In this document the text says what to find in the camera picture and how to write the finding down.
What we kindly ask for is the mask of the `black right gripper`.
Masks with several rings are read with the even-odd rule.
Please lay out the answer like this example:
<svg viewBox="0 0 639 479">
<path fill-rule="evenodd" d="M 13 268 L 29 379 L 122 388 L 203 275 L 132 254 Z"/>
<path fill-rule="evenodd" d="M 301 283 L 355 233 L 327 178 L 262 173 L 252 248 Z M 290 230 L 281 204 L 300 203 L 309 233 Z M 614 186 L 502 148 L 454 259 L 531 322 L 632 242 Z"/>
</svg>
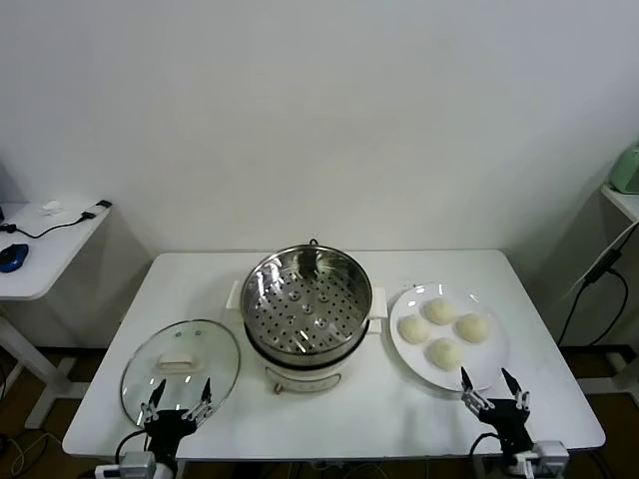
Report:
<svg viewBox="0 0 639 479">
<path fill-rule="evenodd" d="M 515 455 L 532 449 L 533 441 L 525 423 L 530 415 L 530 393 L 524 391 L 518 380 L 505 368 L 502 376 L 514 399 L 487 399 L 477 392 L 464 367 L 460 368 L 464 405 L 471 412 L 481 411 L 481 421 L 492 426 L 498 436 L 503 458 L 514 462 Z"/>
</svg>

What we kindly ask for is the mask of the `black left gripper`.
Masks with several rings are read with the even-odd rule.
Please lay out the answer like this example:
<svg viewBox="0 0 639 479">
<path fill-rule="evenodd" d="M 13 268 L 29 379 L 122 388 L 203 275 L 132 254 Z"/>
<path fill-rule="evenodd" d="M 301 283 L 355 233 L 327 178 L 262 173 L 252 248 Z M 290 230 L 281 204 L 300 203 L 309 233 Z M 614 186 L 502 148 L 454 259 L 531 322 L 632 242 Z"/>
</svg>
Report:
<svg viewBox="0 0 639 479">
<path fill-rule="evenodd" d="M 200 401 L 187 410 L 160 410 L 159 403 L 166 387 L 163 379 L 152 391 L 147 402 L 141 404 L 138 423 L 150 437 L 149 450 L 157 462 L 174 462 L 180 442 L 196 432 L 214 412 L 211 379 L 208 378 Z"/>
</svg>

